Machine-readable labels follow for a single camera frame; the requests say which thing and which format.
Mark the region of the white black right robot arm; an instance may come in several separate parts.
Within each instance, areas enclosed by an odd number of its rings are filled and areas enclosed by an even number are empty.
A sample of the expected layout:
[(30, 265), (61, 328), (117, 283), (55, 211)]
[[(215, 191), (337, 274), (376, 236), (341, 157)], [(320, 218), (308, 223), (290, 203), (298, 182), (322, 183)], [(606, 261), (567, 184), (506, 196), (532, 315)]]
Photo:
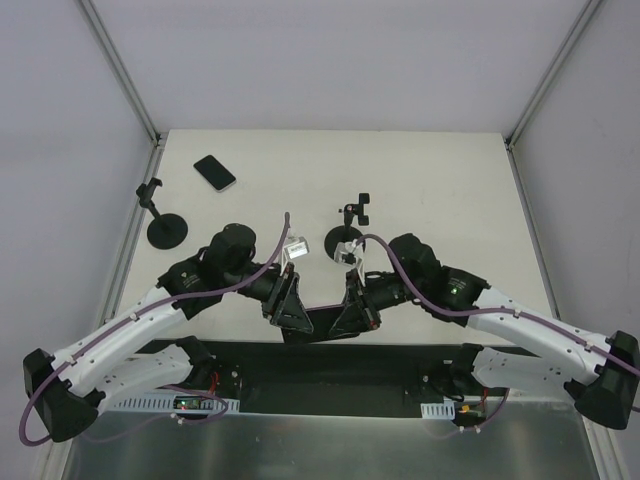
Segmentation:
[(639, 387), (639, 342), (634, 336), (623, 331), (606, 336), (532, 311), (485, 279), (442, 264), (411, 233), (391, 242), (372, 239), (394, 267), (380, 275), (399, 282), (394, 299), (413, 301), (439, 320), (526, 350), (524, 356), (508, 356), (480, 345), (463, 347), (450, 369), (457, 392), (469, 395), (482, 386), (540, 389), (572, 402), (582, 416), (601, 426), (627, 428)]

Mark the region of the black smartphone purple edge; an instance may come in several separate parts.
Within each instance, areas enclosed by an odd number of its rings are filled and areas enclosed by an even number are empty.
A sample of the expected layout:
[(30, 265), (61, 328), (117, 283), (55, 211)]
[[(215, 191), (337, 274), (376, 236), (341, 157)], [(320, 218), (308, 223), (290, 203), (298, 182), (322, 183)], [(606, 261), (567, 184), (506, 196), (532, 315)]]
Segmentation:
[(308, 309), (307, 314), (314, 327), (313, 332), (311, 334), (307, 334), (294, 330), (282, 330), (281, 334), (283, 342), (288, 345), (301, 345), (358, 337), (360, 335), (359, 332), (336, 335), (329, 333), (331, 327), (343, 310), (343, 305), (330, 305)]

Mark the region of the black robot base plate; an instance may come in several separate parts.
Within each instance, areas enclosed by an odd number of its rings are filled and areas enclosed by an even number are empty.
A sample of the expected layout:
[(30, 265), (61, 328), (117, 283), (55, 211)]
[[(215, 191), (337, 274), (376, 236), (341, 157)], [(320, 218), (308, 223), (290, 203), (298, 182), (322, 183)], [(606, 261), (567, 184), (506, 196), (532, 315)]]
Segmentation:
[(218, 390), (243, 413), (417, 418), (448, 396), (485, 387), (450, 375), (455, 346), (207, 341)]

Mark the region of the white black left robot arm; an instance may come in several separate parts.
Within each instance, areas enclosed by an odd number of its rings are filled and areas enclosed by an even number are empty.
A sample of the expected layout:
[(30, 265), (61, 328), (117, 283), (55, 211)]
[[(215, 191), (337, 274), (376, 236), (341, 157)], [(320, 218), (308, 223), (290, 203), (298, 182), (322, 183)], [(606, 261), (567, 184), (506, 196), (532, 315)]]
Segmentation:
[(204, 387), (211, 377), (211, 355), (196, 339), (185, 339), (149, 359), (133, 354), (161, 333), (220, 303), (229, 293), (244, 293), (267, 306), (278, 319), (277, 296), (294, 276), (294, 260), (308, 254), (302, 236), (285, 224), (272, 254), (256, 263), (256, 235), (232, 223), (195, 255), (174, 264), (131, 308), (86, 337), (48, 353), (36, 349), (23, 360), (28, 404), (19, 424), (26, 446), (38, 446), (26, 433), (37, 413), (46, 440), (62, 443), (87, 430), (108, 408), (137, 393), (184, 383)]

